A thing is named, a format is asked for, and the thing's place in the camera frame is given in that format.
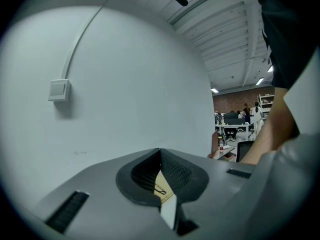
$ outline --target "shelf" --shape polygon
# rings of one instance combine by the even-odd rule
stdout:
[[[260,98],[269,98],[269,97],[274,97],[274,95],[267,95],[267,96],[260,96]]]

